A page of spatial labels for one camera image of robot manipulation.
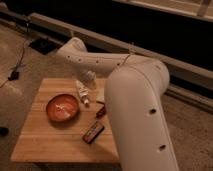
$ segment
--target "speckled floor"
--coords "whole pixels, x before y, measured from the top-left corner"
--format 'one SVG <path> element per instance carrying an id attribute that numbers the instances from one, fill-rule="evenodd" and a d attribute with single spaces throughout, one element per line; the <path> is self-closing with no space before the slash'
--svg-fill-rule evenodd
<path id="1" fill-rule="evenodd" d="M 25 36 L 0 24 L 0 84 L 20 58 Z M 32 101 L 44 77 L 72 77 L 71 66 L 27 48 L 20 79 L 0 88 L 0 126 L 10 133 L 0 137 L 0 171 L 47 170 L 34 164 L 12 163 L 10 156 Z M 213 171 L 213 115 L 164 95 L 162 103 L 181 171 Z M 49 170 L 118 171 L 119 166 L 48 164 Z"/>

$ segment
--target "chocolate bar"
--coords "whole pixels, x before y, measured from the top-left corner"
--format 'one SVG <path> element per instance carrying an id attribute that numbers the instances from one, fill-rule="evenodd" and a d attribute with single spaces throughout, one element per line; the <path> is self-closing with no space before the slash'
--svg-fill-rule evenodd
<path id="1" fill-rule="evenodd" d="M 92 141 L 104 130 L 104 126 L 101 122 L 96 121 L 91 128 L 83 135 L 82 139 L 87 143 L 91 144 Z"/>

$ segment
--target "small object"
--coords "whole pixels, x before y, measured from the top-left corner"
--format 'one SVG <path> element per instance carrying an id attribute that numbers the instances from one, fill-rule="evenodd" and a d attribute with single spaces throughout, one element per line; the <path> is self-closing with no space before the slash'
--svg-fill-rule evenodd
<path id="1" fill-rule="evenodd" d="M 63 122 L 72 119 L 78 113 L 77 99 L 69 94 L 54 97 L 46 106 L 47 116 L 51 121 Z"/>
<path id="2" fill-rule="evenodd" d="M 12 71 L 10 74 L 10 77 L 8 77 L 9 81 L 18 80 L 19 79 L 19 72 L 18 71 Z"/>
<path id="3" fill-rule="evenodd" d="M 5 137 L 9 133 L 8 128 L 0 127 L 0 136 Z"/>
<path id="4" fill-rule="evenodd" d="M 92 127 L 84 134 L 82 139 L 87 143 L 91 144 L 95 138 L 104 130 L 104 126 L 101 122 L 96 121 Z"/>
<path id="5" fill-rule="evenodd" d="M 82 82 L 76 80 L 76 88 L 78 91 L 79 98 L 83 102 L 85 106 L 89 106 L 89 95 L 88 95 L 88 89 L 83 85 Z"/>
<path id="6" fill-rule="evenodd" d="M 96 113 L 96 118 L 100 119 L 106 114 L 105 105 Z"/>

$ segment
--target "circular screw hole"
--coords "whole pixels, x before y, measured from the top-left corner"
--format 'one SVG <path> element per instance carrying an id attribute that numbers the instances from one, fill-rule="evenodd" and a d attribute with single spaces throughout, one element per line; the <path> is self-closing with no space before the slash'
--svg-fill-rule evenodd
<path id="1" fill-rule="evenodd" d="M 159 70 L 161 69 L 158 65 L 156 65 L 156 68 L 159 69 Z"/>
<path id="2" fill-rule="evenodd" d="M 153 115 L 153 114 L 155 114 L 156 112 L 157 112 L 156 109 L 151 109 L 151 110 L 149 111 L 149 114 L 150 114 L 150 115 Z"/>
<path id="3" fill-rule="evenodd" d="M 162 152 L 165 149 L 166 149 L 166 145 L 162 145 L 158 148 L 158 152 Z"/>

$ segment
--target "dark wall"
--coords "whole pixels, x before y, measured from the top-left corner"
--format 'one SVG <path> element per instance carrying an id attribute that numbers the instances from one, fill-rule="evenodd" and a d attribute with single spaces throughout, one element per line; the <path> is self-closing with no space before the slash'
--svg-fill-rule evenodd
<path id="1" fill-rule="evenodd" d="M 111 0 L 6 0 L 9 9 L 37 12 L 209 70 L 213 23 Z"/>

